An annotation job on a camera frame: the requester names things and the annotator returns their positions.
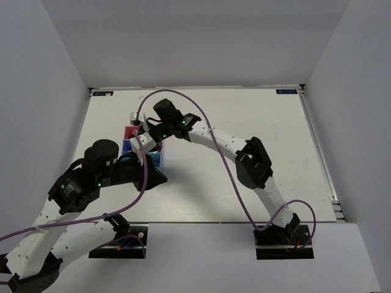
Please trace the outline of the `pink blue tiered organizer box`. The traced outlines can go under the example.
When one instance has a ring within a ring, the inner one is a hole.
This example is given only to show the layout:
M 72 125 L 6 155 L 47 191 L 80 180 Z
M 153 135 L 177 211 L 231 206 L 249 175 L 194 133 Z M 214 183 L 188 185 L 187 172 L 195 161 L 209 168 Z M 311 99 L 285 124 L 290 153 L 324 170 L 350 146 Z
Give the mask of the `pink blue tiered organizer box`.
M 126 153 L 131 152 L 131 142 L 130 139 L 134 137 L 133 131 L 137 131 L 139 134 L 142 133 L 141 126 L 125 126 L 125 132 L 123 136 L 123 143 L 122 143 L 122 153 L 121 155 L 125 155 Z M 163 145 L 162 143 L 157 144 L 157 146 L 152 149 L 148 153 L 153 161 L 153 165 L 159 170 L 163 170 Z

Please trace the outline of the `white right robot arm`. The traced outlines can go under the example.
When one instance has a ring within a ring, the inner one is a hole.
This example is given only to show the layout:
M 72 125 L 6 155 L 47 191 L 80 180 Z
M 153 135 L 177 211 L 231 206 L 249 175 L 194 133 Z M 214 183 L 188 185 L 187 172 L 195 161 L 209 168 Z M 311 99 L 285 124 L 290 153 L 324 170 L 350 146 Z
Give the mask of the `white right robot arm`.
M 287 205 L 273 177 L 272 162 L 257 137 L 242 139 L 214 129 L 206 117 L 183 115 L 167 98 L 153 106 L 159 123 L 149 124 L 148 133 L 160 142 L 170 136 L 217 151 L 235 164 L 238 181 L 253 190 L 271 217 L 270 226 L 257 228 L 273 241 L 288 244 L 298 236 L 300 219 Z

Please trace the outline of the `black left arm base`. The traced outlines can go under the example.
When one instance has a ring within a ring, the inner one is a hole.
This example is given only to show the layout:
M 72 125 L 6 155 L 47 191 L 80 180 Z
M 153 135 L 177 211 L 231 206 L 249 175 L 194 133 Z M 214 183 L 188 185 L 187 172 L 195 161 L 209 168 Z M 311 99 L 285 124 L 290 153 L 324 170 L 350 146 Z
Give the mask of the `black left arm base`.
M 147 253 L 148 224 L 131 225 L 117 232 L 112 243 L 89 252 L 90 259 L 145 259 Z

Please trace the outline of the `corner table sticker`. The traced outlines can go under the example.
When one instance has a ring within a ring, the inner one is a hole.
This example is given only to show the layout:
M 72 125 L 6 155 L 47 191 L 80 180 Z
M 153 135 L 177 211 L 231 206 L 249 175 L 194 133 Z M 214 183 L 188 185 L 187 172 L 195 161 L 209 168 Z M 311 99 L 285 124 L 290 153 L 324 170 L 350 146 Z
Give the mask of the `corner table sticker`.
M 113 94 L 113 91 L 94 91 L 92 96 L 112 96 Z
M 297 95 L 296 89 L 276 89 L 278 95 Z

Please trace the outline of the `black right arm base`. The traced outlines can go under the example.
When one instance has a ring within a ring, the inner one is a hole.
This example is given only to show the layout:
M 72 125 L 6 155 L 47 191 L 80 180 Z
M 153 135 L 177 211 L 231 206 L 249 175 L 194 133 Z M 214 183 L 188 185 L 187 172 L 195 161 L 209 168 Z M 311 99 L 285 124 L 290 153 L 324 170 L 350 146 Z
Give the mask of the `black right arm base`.
M 315 258 L 307 225 L 299 225 L 290 238 L 273 225 L 262 232 L 253 230 L 253 233 L 257 260 Z

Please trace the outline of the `left corner table sticker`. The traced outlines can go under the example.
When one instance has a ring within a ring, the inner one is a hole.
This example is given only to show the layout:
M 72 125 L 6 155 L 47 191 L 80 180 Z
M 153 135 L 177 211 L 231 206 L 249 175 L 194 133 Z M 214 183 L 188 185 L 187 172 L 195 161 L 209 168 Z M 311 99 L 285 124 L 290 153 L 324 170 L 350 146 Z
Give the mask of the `left corner table sticker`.
M 113 91 L 94 91 L 92 96 L 112 96 L 113 94 Z

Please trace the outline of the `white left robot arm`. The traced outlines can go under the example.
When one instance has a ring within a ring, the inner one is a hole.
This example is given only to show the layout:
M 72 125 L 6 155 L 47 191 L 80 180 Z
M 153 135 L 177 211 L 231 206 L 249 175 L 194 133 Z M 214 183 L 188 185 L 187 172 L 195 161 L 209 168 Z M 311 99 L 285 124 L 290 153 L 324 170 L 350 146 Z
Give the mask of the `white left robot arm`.
M 1 255 L 1 273 L 11 275 L 5 285 L 12 292 L 43 292 L 57 280 L 62 269 L 102 247 L 137 245 L 145 253 L 144 233 L 131 230 L 121 215 L 124 208 L 78 218 L 99 198 L 102 188 L 133 183 L 143 194 L 167 182 L 148 155 L 158 143 L 146 134 L 130 142 L 131 151 L 120 156 L 114 141 L 97 140 L 57 179 L 34 224 L 20 232 L 23 239 L 12 251 Z

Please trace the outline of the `right corner table sticker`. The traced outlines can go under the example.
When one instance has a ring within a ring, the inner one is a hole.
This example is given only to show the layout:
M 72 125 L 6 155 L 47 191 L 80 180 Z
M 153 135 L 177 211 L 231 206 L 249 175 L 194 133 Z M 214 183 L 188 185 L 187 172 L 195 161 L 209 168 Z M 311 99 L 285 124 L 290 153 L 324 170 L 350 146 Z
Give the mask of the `right corner table sticker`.
M 296 89 L 276 89 L 278 95 L 297 95 Z

